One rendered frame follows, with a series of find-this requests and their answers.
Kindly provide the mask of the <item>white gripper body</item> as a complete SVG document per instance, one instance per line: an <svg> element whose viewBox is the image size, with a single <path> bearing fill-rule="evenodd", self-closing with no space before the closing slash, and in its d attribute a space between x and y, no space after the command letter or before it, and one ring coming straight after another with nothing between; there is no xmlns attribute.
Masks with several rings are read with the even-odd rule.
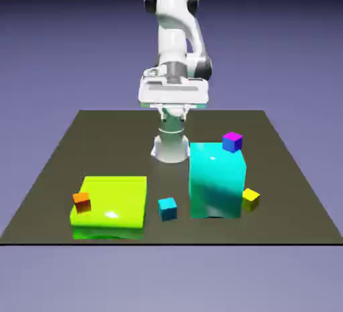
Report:
<svg viewBox="0 0 343 312"><path fill-rule="evenodd" d="M142 76L138 100L144 107L202 106L209 101L209 85L204 79L184 78L171 84L165 76Z"/></svg>

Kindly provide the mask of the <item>small purple cube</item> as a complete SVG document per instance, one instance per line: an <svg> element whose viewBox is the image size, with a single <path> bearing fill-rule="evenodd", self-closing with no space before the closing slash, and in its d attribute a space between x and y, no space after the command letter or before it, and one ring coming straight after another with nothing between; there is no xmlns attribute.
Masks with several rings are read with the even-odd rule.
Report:
<svg viewBox="0 0 343 312"><path fill-rule="evenodd" d="M243 136L235 132L229 132L222 136L222 148L225 151L235 153L241 150L243 144Z"/></svg>

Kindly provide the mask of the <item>small cyan cube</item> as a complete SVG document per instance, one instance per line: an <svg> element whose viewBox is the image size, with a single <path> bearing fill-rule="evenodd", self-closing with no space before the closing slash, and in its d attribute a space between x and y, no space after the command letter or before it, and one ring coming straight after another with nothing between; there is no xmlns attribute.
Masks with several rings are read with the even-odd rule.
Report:
<svg viewBox="0 0 343 312"><path fill-rule="evenodd" d="M160 199L157 204L159 216L163 222L177 218L178 207L173 197Z"/></svg>

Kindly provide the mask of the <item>small yellow cube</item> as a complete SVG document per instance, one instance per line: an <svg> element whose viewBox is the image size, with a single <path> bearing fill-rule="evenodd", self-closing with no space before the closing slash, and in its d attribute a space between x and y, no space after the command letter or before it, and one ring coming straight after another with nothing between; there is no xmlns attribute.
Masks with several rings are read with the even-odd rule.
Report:
<svg viewBox="0 0 343 312"><path fill-rule="evenodd" d="M242 207L248 212L252 212L259 205L260 194L250 188L243 191Z"/></svg>

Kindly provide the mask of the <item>small orange cube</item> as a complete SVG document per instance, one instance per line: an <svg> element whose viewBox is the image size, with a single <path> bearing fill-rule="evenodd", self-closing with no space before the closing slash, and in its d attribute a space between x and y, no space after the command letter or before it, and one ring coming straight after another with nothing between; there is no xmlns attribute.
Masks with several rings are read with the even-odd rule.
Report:
<svg viewBox="0 0 343 312"><path fill-rule="evenodd" d="M88 192L74 193L72 199L78 214L91 211L91 202Z"/></svg>

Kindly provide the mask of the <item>large cyan box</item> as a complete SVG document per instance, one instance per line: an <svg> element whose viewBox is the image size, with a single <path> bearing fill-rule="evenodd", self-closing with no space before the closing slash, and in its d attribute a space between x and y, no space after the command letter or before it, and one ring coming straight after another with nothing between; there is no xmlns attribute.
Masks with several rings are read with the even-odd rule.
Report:
<svg viewBox="0 0 343 312"><path fill-rule="evenodd" d="M191 143L189 158L190 216L239 218L247 165L242 151L222 143Z"/></svg>

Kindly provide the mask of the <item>large lime green box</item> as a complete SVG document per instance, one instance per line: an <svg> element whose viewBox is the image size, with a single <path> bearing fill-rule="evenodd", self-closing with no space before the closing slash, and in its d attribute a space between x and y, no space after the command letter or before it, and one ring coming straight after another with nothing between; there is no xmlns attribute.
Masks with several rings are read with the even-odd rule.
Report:
<svg viewBox="0 0 343 312"><path fill-rule="evenodd" d="M73 205L70 212L73 238L142 238L147 197L145 176L86 176L79 192L88 192L91 211L78 214Z"/></svg>

